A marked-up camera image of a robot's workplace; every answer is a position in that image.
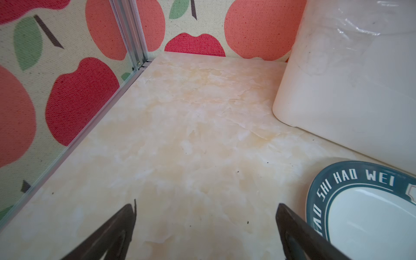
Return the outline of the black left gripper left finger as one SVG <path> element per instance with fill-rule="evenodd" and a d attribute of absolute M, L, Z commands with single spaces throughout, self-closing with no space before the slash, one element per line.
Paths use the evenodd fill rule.
<path fill-rule="evenodd" d="M 132 241 L 137 204 L 126 204 L 64 260 L 124 260 Z"/>

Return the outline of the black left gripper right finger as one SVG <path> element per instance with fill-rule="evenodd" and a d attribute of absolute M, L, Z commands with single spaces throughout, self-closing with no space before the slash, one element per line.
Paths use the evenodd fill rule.
<path fill-rule="evenodd" d="M 278 205 L 275 219 L 287 260 L 349 259 L 284 203 Z"/>

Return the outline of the teal rim lettered plate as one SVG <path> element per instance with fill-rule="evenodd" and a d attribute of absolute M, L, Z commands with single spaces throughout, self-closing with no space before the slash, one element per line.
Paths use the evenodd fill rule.
<path fill-rule="evenodd" d="M 307 223 L 352 260 L 416 257 L 416 179 L 364 161 L 341 161 L 312 181 Z"/>

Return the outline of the white plastic bin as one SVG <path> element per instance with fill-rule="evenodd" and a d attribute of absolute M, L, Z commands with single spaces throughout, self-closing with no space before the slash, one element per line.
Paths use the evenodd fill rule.
<path fill-rule="evenodd" d="M 415 173 L 415 1 L 308 1 L 273 113 Z"/>

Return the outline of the aluminium frame post left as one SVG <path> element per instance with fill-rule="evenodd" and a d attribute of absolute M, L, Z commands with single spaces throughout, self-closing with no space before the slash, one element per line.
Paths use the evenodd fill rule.
<path fill-rule="evenodd" d="M 136 1 L 109 1 L 134 70 L 145 67 L 148 51 Z"/>

